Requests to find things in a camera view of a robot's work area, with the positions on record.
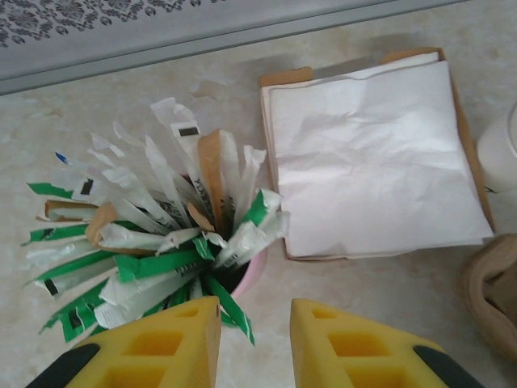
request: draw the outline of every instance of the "napkin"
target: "napkin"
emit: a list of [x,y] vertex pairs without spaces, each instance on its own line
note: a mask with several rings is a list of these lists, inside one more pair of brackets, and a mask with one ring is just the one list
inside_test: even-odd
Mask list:
[[263,107],[274,181],[292,214],[290,256],[394,255],[492,236],[446,61],[416,56],[264,88]]

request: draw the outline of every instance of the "yellow foam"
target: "yellow foam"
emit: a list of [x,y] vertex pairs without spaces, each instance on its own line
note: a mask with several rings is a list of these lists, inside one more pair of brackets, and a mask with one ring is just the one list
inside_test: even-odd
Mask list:
[[67,388],[213,388],[221,339],[217,297],[202,297],[105,331]]
[[319,302],[292,301],[296,388],[446,388],[414,353],[415,345],[443,351],[429,340]]

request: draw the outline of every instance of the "cardboard tray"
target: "cardboard tray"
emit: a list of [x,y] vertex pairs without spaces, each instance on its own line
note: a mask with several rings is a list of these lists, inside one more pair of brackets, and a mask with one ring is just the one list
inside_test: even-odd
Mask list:
[[[445,54],[441,48],[434,47],[421,47],[421,48],[412,48],[409,50],[396,51],[391,52],[385,55],[380,63],[383,65],[385,63],[398,61],[400,59],[404,59],[407,57],[413,57],[419,54],[426,53],[438,53],[439,59],[441,61],[446,61]],[[281,73],[275,74],[267,74],[262,76],[258,80],[258,84],[260,87],[265,86],[273,86],[273,85],[288,85],[290,83],[311,81],[313,79],[313,70],[310,67],[303,67],[297,70],[288,70]],[[470,133],[469,123],[467,122],[467,118],[461,107],[460,97],[458,95],[457,89],[454,85],[454,81],[451,79],[451,88],[452,88],[452,96],[454,98],[454,105],[456,108],[456,119],[458,121],[458,136],[460,137],[461,144],[463,146],[465,155],[467,156],[467,160],[470,165],[470,170],[472,172],[474,183],[476,184],[477,195],[479,196],[479,201],[481,203],[481,208],[483,209],[483,213],[485,214],[486,220],[489,222],[492,230],[495,230],[494,219],[492,217],[492,212],[490,210],[490,205],[488,202],[488,197],[485,191],[485,178],[483,177],[483,170],[481,169],[481,164],[479,163],[479,158],[477,157],[476,146]],[[269,133],[266,130],[266,123],[264,121],[264,133],[266,135],[266,140],[269,149],[274,146],[274,142],[269,138]],[[272,160],[275,157],[275,152],[268,152],[268,169],[269,176],[271,180],[272,187],[278,191],[278,182],[276,182],[273,177],[276,176],[276,173],[273,174],[272,169],[275,165]],[[296,260],[296,261],[330,261],[332,259],[327,259],[325,257],[317,257],[317,256],[308,256],[308,257],[293,257],[290,256],[287,252],[287,247],[284,241],[284,251],[285,255],[288,259]]]

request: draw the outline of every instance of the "pink cup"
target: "pink cup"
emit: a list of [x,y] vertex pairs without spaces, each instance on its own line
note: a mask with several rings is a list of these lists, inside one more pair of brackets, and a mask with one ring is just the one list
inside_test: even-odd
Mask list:
[[253,287],[259,277],[263,274],[267,262],[267,249],[261,251],[248,264],[246,272],[237,287],[232,292],[232,297],[240,297],[245,291]]

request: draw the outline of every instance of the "marble countertop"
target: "marble countertop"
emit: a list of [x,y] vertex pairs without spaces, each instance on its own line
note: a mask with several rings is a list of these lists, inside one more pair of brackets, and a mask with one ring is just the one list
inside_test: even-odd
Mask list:
[[[422,45],[444,48],[478,136],[517,98],[516,20],[515,0],[473,0],[1,97],[0,386],[28,384],[69,348],[59,325],[38,335],[67,301],[55,302],[33,285],[21,288],[38,270],[27,270],[19,244],[37,227],[34,217],[43,204],[25,182],[44,180],[57,166],[54,150],[78,156],[90,141],[85,131],[111,131],[116,114],[168,96],[192,109],[202,129],[228,129],[241,144],[263,148],[260,75],[309,65],[325,76],[373,65],[390,50]],[[458,247],[300,264],[287,261],[280,245],[274,246],[262,278],[238,299],[252,319],[257,346],[240,331],[224,329],[217,387],[294,386],[288,338],[294,297],[427,337],[486,386],[516,387],[517,368],[489,350],[455,294],[458,267],[472,251]]]

